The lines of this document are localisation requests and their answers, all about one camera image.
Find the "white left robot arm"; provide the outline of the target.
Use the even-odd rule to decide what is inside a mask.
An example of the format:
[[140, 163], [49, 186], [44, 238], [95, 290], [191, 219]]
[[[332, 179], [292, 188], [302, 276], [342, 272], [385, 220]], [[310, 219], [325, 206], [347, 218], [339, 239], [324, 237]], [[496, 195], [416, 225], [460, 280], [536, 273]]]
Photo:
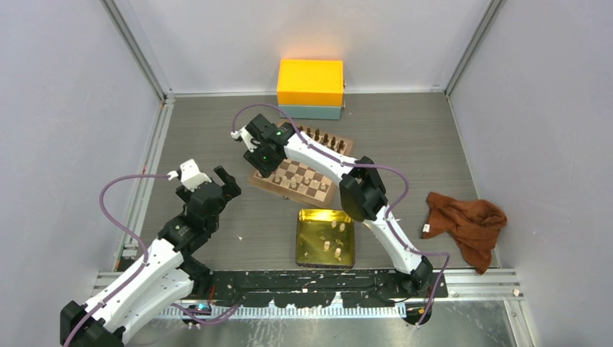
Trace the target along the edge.
[[69, 302], [60, 314], [62, 346], [125, 346], [136, 332], [176, 301], [208, 294], [213, 276], [193, 254], [218, 230], [226, 205], [241, 194], [222, 166], [220, 182], [190, 159], [166, 174], [178, 179], [182, 211], [170, 219], [142, 256], [85, 303]]

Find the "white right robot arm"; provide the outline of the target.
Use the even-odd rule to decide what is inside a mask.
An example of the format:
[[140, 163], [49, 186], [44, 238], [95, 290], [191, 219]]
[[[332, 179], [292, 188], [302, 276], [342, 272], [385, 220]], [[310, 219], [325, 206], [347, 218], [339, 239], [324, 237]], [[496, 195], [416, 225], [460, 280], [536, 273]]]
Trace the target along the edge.
[[291, 122], [277, 126], [262, 114], [232, 136], [245, 143], [244, 158], [264, 177], [269, 177], [284, 160], [294, 160], [331, 180], [339, 188], [343, 211], [373, 232], [395, 269], [403, 274], [403, 291], [417, 297], [428, 289], [432, 264], [412, 245], [393, 217], [393, 205], [385, 196], [379, 166], [370, 158], [341, 155], [307, 137]]

